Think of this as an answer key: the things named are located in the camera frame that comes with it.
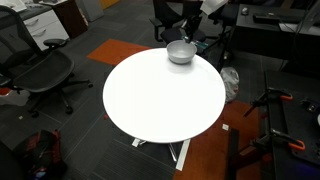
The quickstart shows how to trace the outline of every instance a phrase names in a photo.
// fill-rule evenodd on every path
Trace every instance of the black bag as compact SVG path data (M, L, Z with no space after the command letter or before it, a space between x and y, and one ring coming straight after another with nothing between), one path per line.
M41 130L22 141L13 150L27 178L44 180L61 178L67 165L61 159L60 134Z

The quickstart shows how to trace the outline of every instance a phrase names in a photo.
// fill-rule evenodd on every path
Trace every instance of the plastic bag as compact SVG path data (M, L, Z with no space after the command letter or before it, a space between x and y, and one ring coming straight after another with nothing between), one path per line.
M222 68L220 75L226 88L226 103L233 101L239 91L239 75L233 67Z

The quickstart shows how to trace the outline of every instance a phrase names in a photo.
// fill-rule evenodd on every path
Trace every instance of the round white table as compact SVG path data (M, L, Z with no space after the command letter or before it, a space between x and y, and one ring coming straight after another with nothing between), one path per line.
M225 104L224 83L199 56L178 65L165 48L134 54L110 73L103 89L110 119L127 134L154 143L190 139L208 129Z

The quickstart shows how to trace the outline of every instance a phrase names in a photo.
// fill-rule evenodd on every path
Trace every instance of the silver bowl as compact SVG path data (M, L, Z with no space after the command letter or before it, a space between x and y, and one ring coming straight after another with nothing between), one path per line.
M177 64L186 64L192 60L197 52L197 47L184 40L172 41L167 46L169 59Z

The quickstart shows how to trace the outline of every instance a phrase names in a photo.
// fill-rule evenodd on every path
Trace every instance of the drawer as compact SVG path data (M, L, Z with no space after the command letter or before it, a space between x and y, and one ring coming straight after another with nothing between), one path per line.
M53 10L50 10L48 12L25 20L24 24L27 26L29 32L32 33L33 31L38 30L56 21L59 21L57 15L54 13Z
M64 30L60 21L56 21L48 26L32 32L31 36L41 50L48 49L48 47L43 44L43 41L47 39L69 39L69 36Z

